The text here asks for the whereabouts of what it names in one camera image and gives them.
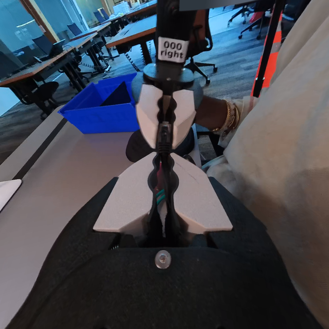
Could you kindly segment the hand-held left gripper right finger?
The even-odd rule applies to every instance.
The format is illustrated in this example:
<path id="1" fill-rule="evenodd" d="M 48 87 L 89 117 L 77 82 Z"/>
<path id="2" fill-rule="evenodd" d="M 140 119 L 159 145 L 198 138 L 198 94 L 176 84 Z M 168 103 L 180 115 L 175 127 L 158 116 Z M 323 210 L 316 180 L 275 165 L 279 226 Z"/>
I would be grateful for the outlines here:
<path id="1" fill-rule="evenodd" d="M 233 229 L 207 175 L 175 153 L 167 157 L 166 205 L 166 238 L 171 242 Z"/>

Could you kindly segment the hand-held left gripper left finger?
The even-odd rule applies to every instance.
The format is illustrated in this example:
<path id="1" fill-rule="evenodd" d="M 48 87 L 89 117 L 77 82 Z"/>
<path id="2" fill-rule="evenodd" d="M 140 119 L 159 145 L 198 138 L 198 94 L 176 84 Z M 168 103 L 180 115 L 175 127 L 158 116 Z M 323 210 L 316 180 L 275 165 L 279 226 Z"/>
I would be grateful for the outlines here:
<path id="1" fill-rule="evenodd" d="M 163 238 L 163 225 L 149 176 L 156 153 L 150 153 L 125 169 L 117 179 L 93 230 Z"/>

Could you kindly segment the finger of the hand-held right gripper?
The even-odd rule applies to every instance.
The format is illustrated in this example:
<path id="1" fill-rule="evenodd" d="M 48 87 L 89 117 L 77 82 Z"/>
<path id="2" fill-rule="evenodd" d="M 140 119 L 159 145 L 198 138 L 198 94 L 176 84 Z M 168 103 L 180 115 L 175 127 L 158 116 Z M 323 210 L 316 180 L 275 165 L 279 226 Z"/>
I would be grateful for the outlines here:
<path id="1" fill-rule="evenodd" d="M 176 102 L 174 110 L 172 149 L 175 150 L 186 138 L 193 124 L 196 111 L 193 91 L 183 89 L 173 93 Z"/>
<path id="2" fill-rule="evenodd" d="M 140 131 L 152 148 L 156 148 L 158 132 L 158 102 L 162 98 L 162 90 L 151 84 L 142 84 L 141 93 L 136 105 L 136 114 Z"/>

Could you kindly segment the red ethernet splitter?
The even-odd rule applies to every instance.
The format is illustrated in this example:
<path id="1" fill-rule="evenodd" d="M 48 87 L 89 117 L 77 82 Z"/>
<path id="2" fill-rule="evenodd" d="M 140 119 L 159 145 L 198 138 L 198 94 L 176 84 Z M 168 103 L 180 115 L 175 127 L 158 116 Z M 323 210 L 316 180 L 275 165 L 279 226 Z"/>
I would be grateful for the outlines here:
<path id="1" fill-rule="evenodd" d="M 157 185 L 155 191 L 158 193 L 163 190 L 163 170 L 162 170 L 162 162 L 159 163 L 159 169 L 157 171 Z"/>

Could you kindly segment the person's right forearm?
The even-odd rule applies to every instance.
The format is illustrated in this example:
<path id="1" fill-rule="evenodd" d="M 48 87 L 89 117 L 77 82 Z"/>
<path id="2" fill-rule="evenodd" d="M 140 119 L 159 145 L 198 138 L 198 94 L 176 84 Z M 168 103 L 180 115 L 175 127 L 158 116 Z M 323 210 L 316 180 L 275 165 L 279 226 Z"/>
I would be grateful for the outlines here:
<path id="1" fill-rule="evenodd" d="M 218 180 L 328 185 L 328 1 L 311 1 L 278 55 L 270 87 L 243 102 Z"/>

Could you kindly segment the person's right hand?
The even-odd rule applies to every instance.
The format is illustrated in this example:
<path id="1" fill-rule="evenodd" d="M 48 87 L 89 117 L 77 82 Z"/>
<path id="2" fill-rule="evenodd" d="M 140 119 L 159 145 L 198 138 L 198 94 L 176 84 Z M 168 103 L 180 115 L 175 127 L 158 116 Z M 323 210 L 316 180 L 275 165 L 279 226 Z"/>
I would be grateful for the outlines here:
<path id="1" fill-rule="evenodd" d="M 219 130 L 228 120 L 228 103 L 223 99 L 204 96 L 196 110 L 194 123 L 210 131 Z"/>

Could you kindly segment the black padded wrist rest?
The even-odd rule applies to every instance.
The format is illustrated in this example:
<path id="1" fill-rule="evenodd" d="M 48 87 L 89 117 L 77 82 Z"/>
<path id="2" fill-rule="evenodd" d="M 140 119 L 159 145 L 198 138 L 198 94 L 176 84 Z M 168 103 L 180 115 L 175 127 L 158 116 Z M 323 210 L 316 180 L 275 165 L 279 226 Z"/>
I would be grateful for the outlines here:
<path id="1" fill-rule="evenodd" d="M 190 154 L 193 151 L 194 146 L 195 146 L 194 132 L 193 129 L 190 128 L 186 138 L 172 152 L 183 157 L 186 154 Z M 130 136 L 126 147 L 126 157 L 128 158 L 129 161 L 137 162 L 153 152 L 155 152 L 155 150 L 152 149 L 149 146 L 149 144 L 146 142 L 140 129 L 135 131 Z"/>

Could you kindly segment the blue plastic bin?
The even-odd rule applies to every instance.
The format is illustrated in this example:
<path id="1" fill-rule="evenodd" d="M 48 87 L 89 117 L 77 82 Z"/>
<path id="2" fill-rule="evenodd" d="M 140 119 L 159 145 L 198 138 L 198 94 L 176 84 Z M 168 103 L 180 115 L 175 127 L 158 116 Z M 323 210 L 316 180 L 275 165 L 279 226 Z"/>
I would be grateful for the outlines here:
<path id="1" fill-rule="evenodd" d="M 136 75 L 131 73 L 90 83 L 58 113 L 83 134 L 137 131 L 131 86 Z"/>

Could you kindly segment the black office chair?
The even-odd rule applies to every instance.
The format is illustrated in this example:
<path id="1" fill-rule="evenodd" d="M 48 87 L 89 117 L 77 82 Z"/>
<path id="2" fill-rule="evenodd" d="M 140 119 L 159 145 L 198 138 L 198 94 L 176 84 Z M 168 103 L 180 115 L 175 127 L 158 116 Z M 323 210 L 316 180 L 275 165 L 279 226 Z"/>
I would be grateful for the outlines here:
<path id="1" fill-rule="evenodd" d="M 209 11 L 209 9 L 204 9 L 196 12 L 190 36 L 190 43 L 187 50 L 187 59 L 189 59 L 190 62 L 184 66 L 184 68 L 189 69 L 192 73 L 198 72 L 203 76 L 206 80 L 206 86 L 208 86 L 211 81 L 200 67 L 212 66 L 214 73 L 217 72 L 218 68 L 216 64 L 196 62 L 194 61 L 194 57 L 203 52 L 211 51 L 213 48 L 213 41 L 209 27 Z"/>

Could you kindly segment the person's beige clothing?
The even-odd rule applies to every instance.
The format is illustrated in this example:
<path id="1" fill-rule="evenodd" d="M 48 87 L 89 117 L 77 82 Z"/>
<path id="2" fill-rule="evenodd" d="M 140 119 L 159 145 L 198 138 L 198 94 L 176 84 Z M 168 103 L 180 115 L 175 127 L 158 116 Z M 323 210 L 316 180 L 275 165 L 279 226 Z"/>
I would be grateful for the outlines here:
<path id="1" fill-rule="evenodd" d="M 328 328 L 328 157 L 280 159 L 233 169 L 225 156 L 203 166 L 268 229 L 298 293 Z"/>

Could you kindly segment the wooden top office desk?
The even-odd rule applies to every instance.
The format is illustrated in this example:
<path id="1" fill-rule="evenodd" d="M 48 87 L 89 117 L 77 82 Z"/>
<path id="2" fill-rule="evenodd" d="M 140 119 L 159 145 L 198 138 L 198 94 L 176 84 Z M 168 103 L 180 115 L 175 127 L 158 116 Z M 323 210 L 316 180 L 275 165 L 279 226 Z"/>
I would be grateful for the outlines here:
<path id="1" fill-rule="evenodd" d="M 132 47 L 140 45 L 145 64 L 152 63 L 147 42 L 155 41 L 157 15 L 130 23 L 111 38 L 106 48 L 115 47 L 118 54 L 127 53 Z"/>
<path id="2" fill-rule="evenodd" d="M 42 100 L 40 96 L 35 95 L 35 88 L 33 88 L 34 85 L 32 81 L 35 83 L 44 82 L 53 73 L 61 70 L 66 74 L 79 93 L 85 88 L 85 84 L 80 77 L 78 70 L 73 67 L 73 62 L 73 54 L 70 51 L 65 50 L 49 60 L 25 68 L 24 70 L 5 78 L 1 81 L 0 86 L 10 88 L 19 99 L 21 99 L 22 96 L 27 96 L 28 100 L 32 101 L 32 103 L 41 105 L 46 100 Z"/>

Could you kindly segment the orange traffic cone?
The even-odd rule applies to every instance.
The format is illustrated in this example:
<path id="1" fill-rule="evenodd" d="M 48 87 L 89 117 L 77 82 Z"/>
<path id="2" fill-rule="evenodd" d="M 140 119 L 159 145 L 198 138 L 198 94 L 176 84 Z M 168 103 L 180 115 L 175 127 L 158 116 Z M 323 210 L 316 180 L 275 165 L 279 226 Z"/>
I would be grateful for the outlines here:
<path id="1" fill-rule="evenodd" d="M 281 31 L 281 21 L 282 21 L 282 14 L 283 11 L 281 11 L 280 14 L 280 18 L 279 18 L 279 22 L 278 22 L 278 26 L 277 26 L 277 30 L 274 36 L 274 40 L 273 40 L 273 45 L 271 48 L 271 52 L 269 55 L 269 60 L 266 66 L 266 70 L 265 70 L 265 74 L 264 74 L 264 78 L 263 78 L 263 85 L 261 88 L 261 92 L 265 91 L 267 88 L 269 88 L 271 79 L 275 73 L 276 70 L 276 64 L 277 64 L 277 57 L 278 57 L 278 53 L 281 47 L 281 38 L 282 38 L 282 31 Z"/>

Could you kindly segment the black tripod leg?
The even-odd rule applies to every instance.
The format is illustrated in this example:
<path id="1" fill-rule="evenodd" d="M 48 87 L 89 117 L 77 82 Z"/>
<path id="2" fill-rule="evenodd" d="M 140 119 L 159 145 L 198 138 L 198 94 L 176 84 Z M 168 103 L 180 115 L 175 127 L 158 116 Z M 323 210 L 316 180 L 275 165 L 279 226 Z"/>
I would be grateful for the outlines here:
<path id="1" fill-rule="evenodd" d="M 261 94 L 261 88 L 262 88 L 262 85 L 263 85 L 263 78 L 264 78 L 266 66 L 267 66 L 267 63 L 268 63 L 268 60 L 269 60 L 269 55 L 270 55 L 270 52 L 271 52 L 271 48 L 272 48 L 272 45 L 273 45 L 274 36 L 275 36 L 276 30 L 277 30 L 277 26 L 278 26 L 281 11 L 284 11 L 285 4 L 286 4 L 285 0 L 275 1 L 273 11 L 272 11 L 272 17 L 271 17 L 270 23 L 269 23 L 269 30 L 268 30 L 268 33 L 267 33 L 266 38 L 265 38 L 263 53 L 262 53 L 262 56 L 260 58 L 256 78 L 254 80 L 254 84 L 253 84 L 253 88 L 252 88 L 251 95 L 253 97 L 259 97 L 260 94 Z"/>

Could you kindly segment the black computer monitor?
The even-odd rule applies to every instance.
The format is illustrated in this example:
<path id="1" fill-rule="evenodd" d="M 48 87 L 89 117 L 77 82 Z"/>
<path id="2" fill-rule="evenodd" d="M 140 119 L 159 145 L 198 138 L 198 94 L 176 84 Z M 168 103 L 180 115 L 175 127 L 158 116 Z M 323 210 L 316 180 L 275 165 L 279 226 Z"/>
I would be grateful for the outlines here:
<path id="1" fill-rule="evenodd" d="M 63 45 L 66 39 L 62 39 L 59 42 L 51 43 L 45 35 L 32 39 L 32 41 L 46 54 L 41 60 L 51 59 L 63 52 Z"/>

